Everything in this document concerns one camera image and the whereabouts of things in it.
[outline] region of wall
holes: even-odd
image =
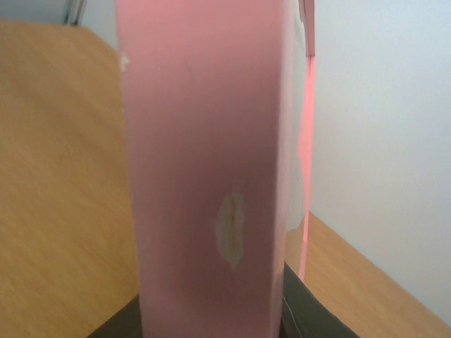
[[[451,3],[316,2],[311,209],[451,324]]]

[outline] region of wooden surface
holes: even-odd
[[[88,30],[0,23],[0,337],[86,337],[137,292],[117,68]],[[314,216],[306,282],[362,337],[451,337]]]

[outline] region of torn spot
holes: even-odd
[[[243,255],[244,222],[244,197],[239,192],[233,192],[224,198],[214,224],[219,253],[232,265],[232,269],[240,264]]]
[[[127,66],[130,64],[130,59],[125,55],[125,53],[121,53],[121,70],[125,72]]]

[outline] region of pink object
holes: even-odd
[[[315,100],[315,1],[299,0],[299,11],[304,23],[307,52],[307,78],[305,82],[304,105],[302,107],[299,131],[299,159],[304,181],[304,229],[299,265],[299,278],[305,279],[307,265],[307,243],[309,238],[310,188],[311,188],[311,148],[313,144],[314,100]]]
[[[117,0],[148,338],[275,338],[291,0]]]

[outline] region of white scratch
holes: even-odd
[[[240,264],[244,252],[244,222],[244,197],[239,192],[233,192],[224,198],[214,224],[219,253],[230,263],[232,269]]]
[[[130,59],[125,55],[125,53],[121,53],[121,70],[125,72],[127,66],[130,64]]]

